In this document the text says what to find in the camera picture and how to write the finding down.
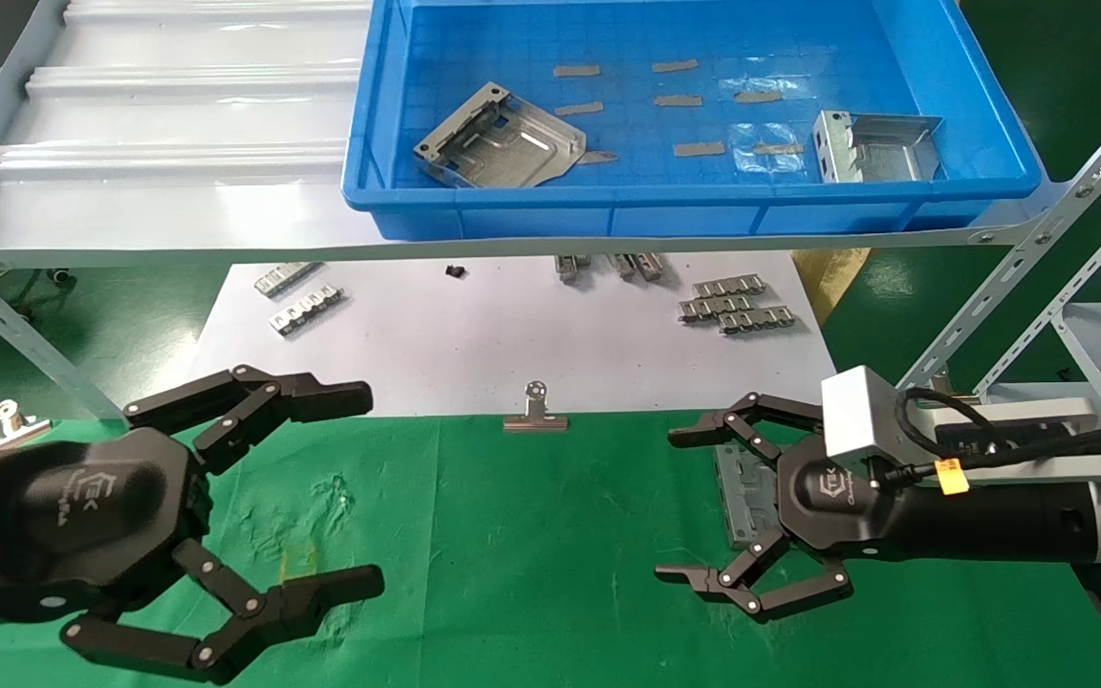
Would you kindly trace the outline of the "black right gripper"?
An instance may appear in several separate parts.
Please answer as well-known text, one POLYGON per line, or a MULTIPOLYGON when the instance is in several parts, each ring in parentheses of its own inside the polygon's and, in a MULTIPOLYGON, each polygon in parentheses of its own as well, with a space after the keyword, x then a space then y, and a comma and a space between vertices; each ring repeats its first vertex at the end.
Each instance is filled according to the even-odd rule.
POLYGON ((874 487, 835 465, 826 456, 820 405, 750 393, 729 408, 709 411, 691 427, 673 428, 668 440, 682 449, 734 441, 776 470, 783 531, 768 528, 724 568, 656 566, 659 582, 687 585, 704 601, 729 602, 753 621, 770 622, 851 597, 852 580, 838 558, 900 563, 914 557, 906 526, 913 489, 874 487), (807 436, 784 450, 757 430, 760 422, 807 436), (824 574, 757 593, 759 579, 786 556, 792 540, 826 556, 820 558, 824 574))

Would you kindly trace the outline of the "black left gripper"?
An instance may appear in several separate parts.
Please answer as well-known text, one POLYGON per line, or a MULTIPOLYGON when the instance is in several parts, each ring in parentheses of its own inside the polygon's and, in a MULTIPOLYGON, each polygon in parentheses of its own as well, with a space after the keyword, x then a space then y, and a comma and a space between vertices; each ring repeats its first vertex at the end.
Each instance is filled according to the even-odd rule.
POLYGON ((371 409, 363 380, 324 384, 310 372, 236 365, 128 402, 137 430, 118 439, 0 450, 0 624, 94 610, 61 635, 84 660, 214 685, 270 646, 310 637, 334 607, 381 596, 383 571, 364 565, 258 591, 197 543, 211 510, 201 470, 222 476, 285 422, 371 409), (167 436, 201 425, 195 456, 167 436), (119 624, 119 611, 152 604, 183 574, 228 610, 222 627, 193 637, 119 624))

